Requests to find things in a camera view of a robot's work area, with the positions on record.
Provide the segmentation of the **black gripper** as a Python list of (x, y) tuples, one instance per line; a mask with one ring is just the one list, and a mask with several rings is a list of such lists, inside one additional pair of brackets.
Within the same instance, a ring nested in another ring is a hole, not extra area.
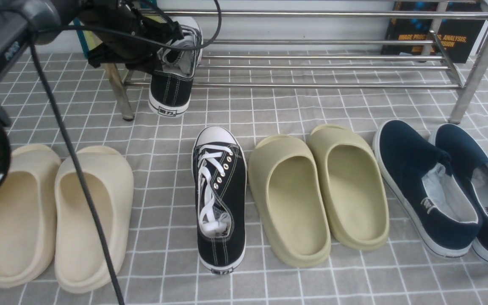
[[(178, 22), (165, 14), (164, 22), (144, 16), (132, 3), (117, 1), (114, 5), (93, 6), (79, 15), (85, 26), (143, 37), (158, 43), (170, 44), (183, 38), (183, 29)], [(89, 65), (98, 68), (102, 64), (124, 64), (129, 71), (152, 74), (161, 69), (157, 52), (161, 47), (137, 40), (127, 39), (114, 33), (94, 31), (101, 44), (87, 54)]]

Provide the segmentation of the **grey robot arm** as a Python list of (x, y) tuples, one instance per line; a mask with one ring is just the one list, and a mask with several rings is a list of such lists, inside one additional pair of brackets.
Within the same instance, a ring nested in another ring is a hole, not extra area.
[[(152, 8), (163, 22), (143, 16), (131, 0), (0, 0), (0, 82), (28, 47), (52, 42), (74, 19), (101, 40), (87, 53), (92, 67), (125, 64), (151, 73), (159, 66), (161, 47), (183, 37), (176, 21)], [(11, 162), (5, 130), (10, 123), (0, 106), (0, 186)]]

